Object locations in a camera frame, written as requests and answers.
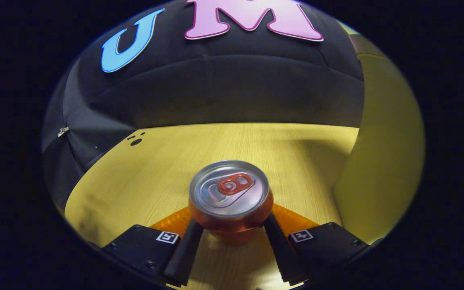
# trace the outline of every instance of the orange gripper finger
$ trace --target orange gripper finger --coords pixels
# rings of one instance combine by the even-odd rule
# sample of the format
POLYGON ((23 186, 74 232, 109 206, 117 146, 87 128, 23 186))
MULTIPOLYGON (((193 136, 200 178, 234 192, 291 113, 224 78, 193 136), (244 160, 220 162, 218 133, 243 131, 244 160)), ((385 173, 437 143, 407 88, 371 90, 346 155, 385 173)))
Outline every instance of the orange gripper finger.
POLYGON ((180 235, 180 238, 182 238, 184 233, 186 233, 189 222, 191 222, 191 218, 191 212, 187 206, 154 223, 149 226, 149 228, 164 232, 177 233, 180 235))
POLYGON ((300 216, 294 211, 290 211, 285 207, 282 207, 278 204, 273 204, 272 213, 277 220, 278 226, 284 233, 285 237, 288 237, 289 234, 295 233, 302 230, 307 230, 319 226, 319 224, 313 222, 312 220, 300 216))

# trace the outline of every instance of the pull tab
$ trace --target pull tab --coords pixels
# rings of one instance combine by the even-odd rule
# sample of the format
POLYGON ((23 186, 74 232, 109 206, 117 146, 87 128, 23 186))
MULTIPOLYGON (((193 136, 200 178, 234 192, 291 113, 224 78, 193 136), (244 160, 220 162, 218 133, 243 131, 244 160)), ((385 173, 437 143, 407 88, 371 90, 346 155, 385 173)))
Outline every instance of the pull tab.
POLYGON ((64 135, 67 131, 69 131, 69 127, 60 128, 60 132, 57 134, 57 137, 60 138, 60 136, 64 135))
POLYGON ((243 191, 252 185, 252 179, 250 176, 238 173, 234 174, 233 176, 229 176, 224 180, 221 180, 217 184, 217 189, 222 194, 226 196, 235 195, 236 193, 243 191))

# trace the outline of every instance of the metal clip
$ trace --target metal clip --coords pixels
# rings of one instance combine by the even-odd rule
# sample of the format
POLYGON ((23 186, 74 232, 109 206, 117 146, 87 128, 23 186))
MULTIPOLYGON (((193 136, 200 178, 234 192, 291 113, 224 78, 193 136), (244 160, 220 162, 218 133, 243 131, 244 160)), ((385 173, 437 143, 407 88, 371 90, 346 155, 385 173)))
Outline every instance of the metal clip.
POLYGON ((57 134, 57 137, 60 138, 60 136, 64 135, 67 131, 69 131, 69 127, 60 128, 60 132, 57 134))

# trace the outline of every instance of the can lid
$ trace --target can lid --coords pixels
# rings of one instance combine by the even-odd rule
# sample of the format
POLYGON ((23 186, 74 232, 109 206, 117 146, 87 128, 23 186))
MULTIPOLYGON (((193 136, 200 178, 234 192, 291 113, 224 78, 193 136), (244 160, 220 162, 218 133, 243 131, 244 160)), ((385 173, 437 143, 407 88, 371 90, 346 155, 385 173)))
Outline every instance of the can lid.
POLYGON ((267 198, 266 175, 256 166, 239 160, 213 163, 195 174, 189 196, 202 212, 215 217, 247 215, 267 198))

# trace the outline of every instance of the can rim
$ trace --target can rim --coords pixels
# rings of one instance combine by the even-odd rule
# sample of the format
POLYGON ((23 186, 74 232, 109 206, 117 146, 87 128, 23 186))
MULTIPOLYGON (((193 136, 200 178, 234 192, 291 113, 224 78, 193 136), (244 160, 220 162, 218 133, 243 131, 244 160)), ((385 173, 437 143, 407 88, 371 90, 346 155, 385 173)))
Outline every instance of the can rim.
POLYGON ((267 199, 267 197, 269 195, 269 182, 267 180, 266 174, 259 167, 256 167, 255 165, 253 165, 251 163, 248 163, 246 161, 229 159, 229 160, 221 160, 221 161, 218 161, 218 162, 211 163, 211 164, 203 167, 202 169, 200 169, 195 174, 195 176, 193 176, 193 179, 191 180, 191 183, 189 184, 188 191, 189 191, 189 199, 197 207, 197 209, 199 211, 201 211, 203 213, 206 213, 206 214, 208 214, 210 216, 213 216, 213 217, 219 217, 219 218, 223 218, 223 219, 234 219, 234 218, 243 217, 243 216, 248 215, 249 213, 252 213, 256 209, 258 209, 260 204, 263 204, 263 202, 266 201, 266 199, 267 199), (253 171, 253 173, 255 173, 256 176, 258 176, 261 179, 261 182, 263 183, 263 185, 265 185, 265 187, 263 187, 263 197, 259 200, 259 202, 258 202, 258 204, 256 206, 254 206, 251 209, 249 209, 248 211, 244 211, 243 213, 240 213, 238 215, 220 215, 220 214, 212 213, 211 211, 208 211, 208 210, 204 209, 203 207, 201 207, 199 205, 198 202, 196 202, 195 195, 193 193, 195 192, 195 187, 196 187, 195 183, 197 182, 197 180, 201 180, 201 177, 204 176, 205 174, 207 174, 210 170, 213 170, 213 169, 216 169, 216 168, 219 168, 219 167, 224 167, 224 166, 245 167, 245 169, 249 169, 249 170, 253 171))

